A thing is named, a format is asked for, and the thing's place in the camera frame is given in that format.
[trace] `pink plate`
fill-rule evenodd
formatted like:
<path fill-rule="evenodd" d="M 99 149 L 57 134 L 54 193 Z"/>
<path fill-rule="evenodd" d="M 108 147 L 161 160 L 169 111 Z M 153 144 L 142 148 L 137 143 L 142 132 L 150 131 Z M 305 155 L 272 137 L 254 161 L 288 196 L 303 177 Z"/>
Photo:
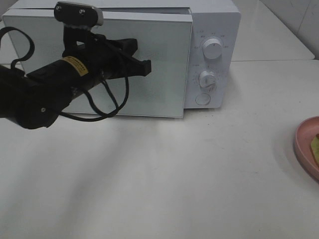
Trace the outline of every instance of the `pink plate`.
<path fill-rule="evenodd" d="M 319 180 L 319 166 L 311 150 L 311 141 L 319 134 L 319 117 L 313 117 L 302 122 L 295 136 L 295 153 L 299 163 L 314 178 Z"/>

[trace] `wall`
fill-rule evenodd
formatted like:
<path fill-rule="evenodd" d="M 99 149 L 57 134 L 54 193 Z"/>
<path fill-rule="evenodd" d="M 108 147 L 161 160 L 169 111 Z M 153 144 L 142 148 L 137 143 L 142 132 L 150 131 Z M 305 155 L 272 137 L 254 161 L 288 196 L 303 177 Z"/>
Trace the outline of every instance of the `wall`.
<path fill-rule="evenodd" d="M 6 12 L 6 10 L 11 7 L 17 0 L 0 0 L 0 20 L 2 14 Z"/>
<path fill-rule="evenodd" d="M 319 0 L 261 0 L 319 59 Z"/>

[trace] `round button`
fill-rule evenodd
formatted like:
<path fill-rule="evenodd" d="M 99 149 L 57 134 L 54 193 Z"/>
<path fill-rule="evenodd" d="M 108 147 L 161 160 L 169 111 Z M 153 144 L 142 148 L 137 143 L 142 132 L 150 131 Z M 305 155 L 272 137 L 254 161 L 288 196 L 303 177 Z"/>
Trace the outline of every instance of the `round button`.
<path fill-rule="evenodd" d="M 202 88 L 211 88 L 216 85 L 216 76 L 215 73 L 212 71 L 203 71 L 200 73 L 199 78 L 199 85 Z"/>
<path fill-rule="evenodd" d="M 207 105 L 210 102 L 209 94 L 200 94 L 196 97 L 196 103 L 200 106 Z"/>
<path fill-rule="evenodd" d="M 222 49 L 223 43 L 218 38 L 208 39 L 203 44 L 204 56 L 209 60 L 218 58 L 222 54 Z"/>

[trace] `power knob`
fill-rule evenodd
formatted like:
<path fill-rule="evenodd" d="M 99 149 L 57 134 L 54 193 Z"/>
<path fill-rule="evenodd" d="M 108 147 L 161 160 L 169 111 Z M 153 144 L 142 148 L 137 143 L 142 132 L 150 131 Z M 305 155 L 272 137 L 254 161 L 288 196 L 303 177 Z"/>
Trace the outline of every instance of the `power knob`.
<path fill-rule="evenodd" d="M 212 71 L 203 71 L 198 77 L 199 86 L 202 88 L 213 88 L 216 86 L 216 75 Z"/>
<path fill-rule="evenodd" d="M 222 49 L 223 43 L 216 37 L 208 39 L 203 44 L 204 56 L 209 60 L 218 58 L 222 54 Z"/>

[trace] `black cable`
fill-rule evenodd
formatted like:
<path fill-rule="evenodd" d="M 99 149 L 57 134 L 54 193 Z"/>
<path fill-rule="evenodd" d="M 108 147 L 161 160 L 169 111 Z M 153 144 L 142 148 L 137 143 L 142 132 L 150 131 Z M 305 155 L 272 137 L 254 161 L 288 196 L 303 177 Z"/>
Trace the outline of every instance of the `black cable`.
<path fill-rule="evenodd" d="M 118 102 L 116 101 L 108 83 L 106 82 L 106 80 L 102 80 L 101 78 L 99 78 L 100 82 L 103 84 L 104 88 L 106 89 L 107 93 L 109 94 L 111 100 L 113 101 L 114 105 L 115 105 L 115 108 L 118 108 L 119 107 L 119 104 Z"/>
<path fill-rule="evenodd" d="M 27 54 L 19 59 L 15 59 L 12 61 L 11 63 L 11 69 L 14 70 L 15 69 L 15 65 L 17 64 L 17 62 L 19 61 L 26 61 L 28 59 L 30 59 L 30 57 L 33 55 L 34 53 L 34 50 L 35 50 L 35 46 L 34 46 L 34 42 L 33 40 L 31 39 L 31 37 L 29 37 L 25 32 L 15 28 L 15 27 L 12 27 L 12 26 L 7 26 L 7 27 L 4 27 L 2 29 L 0 29 L 0 48 L 1 48 L 1 39 L 3 38 L 3 36 L 5 34 L 7 34 L 8 32 L 10 31 L 18 31 L 20 33 L 22 33 L 29 41 L 29 44 L 30 44 L 30 48 L 27 52 Z"/>
<path fill-rule="evenodd" d="M 125 106 L 125 104 L 127 103 L 127 100 L 129 98 L 129 93 L 130 93 L 130 84 L 129 84 L 129 77 L 128 77 L 128 72 L 127 72 L 127 67 L 126 67 L 124 59 L 123 59 L 123 57 L 121 55 L 121 51 L 120 51 L 120 49 L 116 48 L 112 44 L 108 43 L 107 40 L 103 41 L 103 44 L 105 44 L 108 48 L 110 48 L 115 53 L 116 57 L 120 60 L 121 65 L 123 67 L 124 78 L 125 78 L 125 97 L 124 97 L 123 102 L 121 103 L 120 106 L 116 107 L 115 110 L 113 110 L 112 112 L 106 114 L 106 113 L 102 112 L 101 110 L 99 110 L 96 107 L 96 105 L 93 102 L 92 96 L 90 95 L 90 93 L 88 91 L 85 90 L 86 92 L 85 91 L 82 91 L 82 92 L 88 98 L 90 106 L 92 107 L 94 112 L 96 112 L 99 115 L 101 115 L 101 117 L 90 119 L 90 118 L 77 117 L 77 116 L 74 116 L 74 115 L 71 115 L 71 114 L 68 114 L 68 113 L 65 113 L 65 112 L 60 112 L 59 114 L 61 116 L 67 117 L 67 118 L 72 119 L 72 120 L 82 121 L 82 122 L 97 122 L 97 121 L 101 121 L 101 120 L 104 120 L 104 119 L 107 119 L 107 118 L 114 117 Z M 106 87 L 106 90 L 109 93 L 109 96 L 111 97 L 111 99 L 114 102 L 114 104 L 116 103 L 116 105 L 117 105 L 118 103 L 117 103 L 113 93 L 111 92 L 111 89 L 108 87 L 108 84 L 106 83 L 104 86 Z"/>

